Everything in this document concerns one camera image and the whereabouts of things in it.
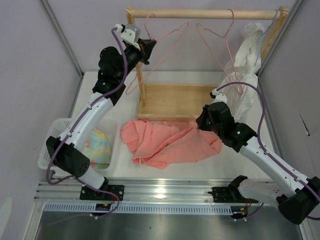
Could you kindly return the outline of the pink pleated skirt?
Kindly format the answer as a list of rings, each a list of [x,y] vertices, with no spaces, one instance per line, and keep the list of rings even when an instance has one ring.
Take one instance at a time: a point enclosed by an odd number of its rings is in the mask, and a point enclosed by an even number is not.
[[[133,154],[132,162],[164,170],[171,164],[196,163],[219,154],[222,140],[194,121],[130,120],[120,132]]]

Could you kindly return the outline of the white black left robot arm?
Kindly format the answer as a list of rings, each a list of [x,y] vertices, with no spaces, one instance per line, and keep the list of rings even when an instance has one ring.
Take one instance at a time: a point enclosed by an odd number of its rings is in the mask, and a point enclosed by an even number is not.
[[[50,136],[46,140],[50,156],[48,166],[55,165],[83,185],[91,187],[90,192],[97,200],[108,196],[107,179],[90,166],[90,160],[82,150],[100,120],[122,96],[127,75],[138,63],[149,64],[156,44],[154,39],[138,39],[137,46],[119,41],[119,48],[104,48],[99,55],[97,82],[88,103],[58,137]]]

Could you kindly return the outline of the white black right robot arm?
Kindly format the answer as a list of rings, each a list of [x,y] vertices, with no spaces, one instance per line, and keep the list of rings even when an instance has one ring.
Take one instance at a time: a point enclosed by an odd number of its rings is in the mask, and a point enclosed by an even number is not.
[[[252,128],[245,123],[235,122],[224,102],[206,104],[196,123],[200,130],[214,132],[225,146],[252,161],[275,183],[271,186],[238,176],[228,189],[232,201],[239,202],[245,198],[273,206],[295,225],[309,218],[320,203],[318,177],[308,177],[295,170],[269,150]]]

